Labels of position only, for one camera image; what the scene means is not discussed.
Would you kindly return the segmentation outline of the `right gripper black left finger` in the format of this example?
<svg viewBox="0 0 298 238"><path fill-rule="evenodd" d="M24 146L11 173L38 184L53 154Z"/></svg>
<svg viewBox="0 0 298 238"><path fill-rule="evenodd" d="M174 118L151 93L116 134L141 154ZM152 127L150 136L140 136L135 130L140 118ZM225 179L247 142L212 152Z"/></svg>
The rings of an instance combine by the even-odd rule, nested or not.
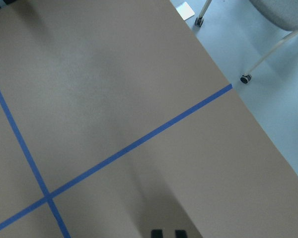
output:
<svg viewBox="0 0 298 238"><path fill-rule="evenodd" d="M162 238L162 230L161 229L151 230L150 237L151 238Z"/></svg>

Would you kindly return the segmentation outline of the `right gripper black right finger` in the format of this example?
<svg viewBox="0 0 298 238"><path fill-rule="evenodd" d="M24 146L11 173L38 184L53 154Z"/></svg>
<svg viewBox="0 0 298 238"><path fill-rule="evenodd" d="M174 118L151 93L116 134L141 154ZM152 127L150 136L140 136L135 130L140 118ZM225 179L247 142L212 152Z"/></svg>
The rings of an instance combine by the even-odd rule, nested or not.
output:
<svg viewBox="0 0 298 238"><path fill-rule="evenodd" d="M175 230L176 238L187 238L187 233L185 230Z"/></svg>

